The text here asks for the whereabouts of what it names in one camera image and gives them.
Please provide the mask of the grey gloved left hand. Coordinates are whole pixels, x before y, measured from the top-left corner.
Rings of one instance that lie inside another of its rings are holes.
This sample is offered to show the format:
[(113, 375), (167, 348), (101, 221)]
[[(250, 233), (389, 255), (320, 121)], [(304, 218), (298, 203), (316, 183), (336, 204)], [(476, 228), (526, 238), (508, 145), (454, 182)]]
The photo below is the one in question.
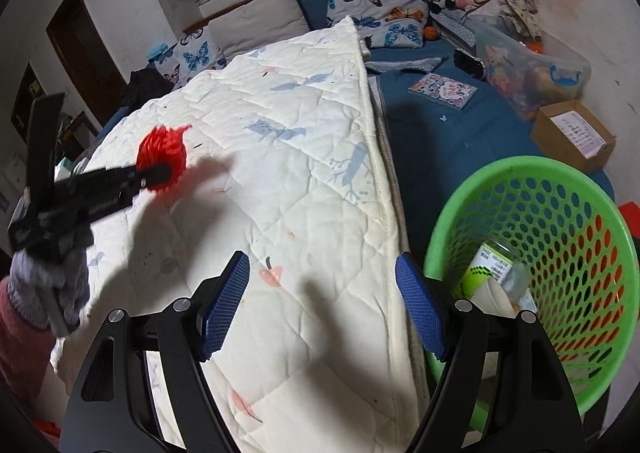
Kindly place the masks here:
[(87, 249), (92, 245), (92, 231), (85, 227), (74, 234), (61, 259), (47, 261), (26, 249), (13, 255), (6, 291), (24, 321), (35, 329), (50, 329), (56, 338), (78, 329), (90, 296)]

